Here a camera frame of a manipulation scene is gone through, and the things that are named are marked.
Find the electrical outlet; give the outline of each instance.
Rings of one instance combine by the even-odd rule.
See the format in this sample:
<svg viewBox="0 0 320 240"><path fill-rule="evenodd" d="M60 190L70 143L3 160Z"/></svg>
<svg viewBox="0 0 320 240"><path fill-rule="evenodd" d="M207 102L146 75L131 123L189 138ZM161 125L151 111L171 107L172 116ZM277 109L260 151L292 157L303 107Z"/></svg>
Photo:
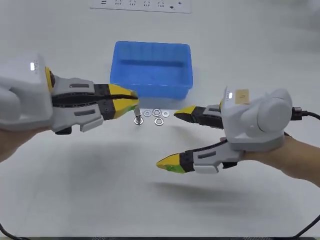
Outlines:
<svg viewBox="0 0 320 240"><path fill-rule="evenodd" d="M192 12L191 0L90 0L90 8L184 14Z"/></svg>

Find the sticker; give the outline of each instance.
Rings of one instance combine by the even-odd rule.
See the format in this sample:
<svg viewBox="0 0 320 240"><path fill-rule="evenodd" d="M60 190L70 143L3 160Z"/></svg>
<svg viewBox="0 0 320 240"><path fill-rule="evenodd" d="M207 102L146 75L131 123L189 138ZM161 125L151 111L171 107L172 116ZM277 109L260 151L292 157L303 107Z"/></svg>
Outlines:
<svg viewBox="0 0 320 240"><path fill-rule="evenodd" d="M235 104L249 104L249 89L238 89L235 91Z"/></svg>

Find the metal washer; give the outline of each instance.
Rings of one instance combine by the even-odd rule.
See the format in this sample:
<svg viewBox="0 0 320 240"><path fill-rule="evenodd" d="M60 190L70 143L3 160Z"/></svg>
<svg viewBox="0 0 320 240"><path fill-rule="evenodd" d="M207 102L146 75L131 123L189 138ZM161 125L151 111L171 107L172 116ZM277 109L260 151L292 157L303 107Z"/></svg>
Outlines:
<svg viewBox="0 0 320 240"><path fill-rule="evenodd" d="M143 117L140 117L140 119L141 119L140 124L138 124L137 118L135 117L133 120L134 124L138 125L138 126L142 125L144 123L144 119L143 119Z"/></svg>
<svg viewBox="0 0 320 240"><path fill-rule="evenodd" d="M169 116L170 116L170 112L168 112L168 111L163 111L162 112L162 117L168 118Z"/></svg>
<svg viewBox="0 0 320 240"><path fill-rule="evenodd" d="M161 114L162 114L162 112L160 109L153 109L153 111L152 111L152 115L155 117L160 117Z"/></svg>
<svg viewBox="0 0 320 240"><path fill-rule="evenodd" d="M151 112L150 110L145 110L145 111L143 112L143 116L145 116L146 118L151 117L151 115L152 115L152 112Z"/></svg>
<svg viewBox="0 0 320 240"><path fill-rule="evenodd" d="M165 121L161 117L157 117L154 120L154 124L157 125L157 126L162 126L164 123L165 123Z"/></svg>

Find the cable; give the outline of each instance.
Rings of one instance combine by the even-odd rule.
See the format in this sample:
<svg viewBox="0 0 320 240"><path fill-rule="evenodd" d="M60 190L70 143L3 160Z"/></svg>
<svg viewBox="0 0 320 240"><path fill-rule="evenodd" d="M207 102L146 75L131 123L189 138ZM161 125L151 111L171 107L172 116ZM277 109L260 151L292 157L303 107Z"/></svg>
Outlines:
<svg viewBox="0 0 320 240"><path fill-rule="evenodd" d="M320 215L315 218L308 226L306 226L304 229L302 229L300 232L298 232L295 236L293 236L294 239L298 239L304 234L306 231L311 229L314 225L316 225L320 221Z"/></svg>
<svg viewBox="0 0 320 240"><path fill-rule="evenodd" d="M0 223L0 232L5 235L6 237L12 239L12 240L30 240L29 238L26 237L18 237L15 235L10 234L9 232L7 232L4 227L2 226L2 224Z"/></svg>
<svg viewBox="0 0 320 240"><path fill-rule="evenodd" d="M313 117L318 120L320 120L320 115L311 112L311 111L303 111L301 107L293 107L292 108L292 115L291 115L291 121L300 121L303 117ZM304 233L306 233L309 229L311 229L314 225L316 225L320 221L320 215L317 216L309 225L307 225L304 229L302 229L300 232L298 232L295 236L290 239L298 239L300 238Z"/></svg>
<svg viewBox="0 0 320 240"><path fill-rule="evenodd" d="M306 116L310 116L310 117L313 117L313 118L316 118L316 119L320 120L320 115L318 115L318 114L316 114L314 112L307 111L305 114L306 114Z"/></svg>

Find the blue plastic tray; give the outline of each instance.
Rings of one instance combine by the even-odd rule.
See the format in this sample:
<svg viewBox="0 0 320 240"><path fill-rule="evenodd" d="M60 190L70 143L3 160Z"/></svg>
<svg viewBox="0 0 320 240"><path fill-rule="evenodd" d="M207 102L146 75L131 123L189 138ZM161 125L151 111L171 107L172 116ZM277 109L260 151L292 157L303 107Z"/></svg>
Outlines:
<svg viewBox="0 0 320 240"><path fill-rule="evenodd" d="M140 98L183 100L193 87L187 44L118 41L110 83L134 90Z"/></svg>

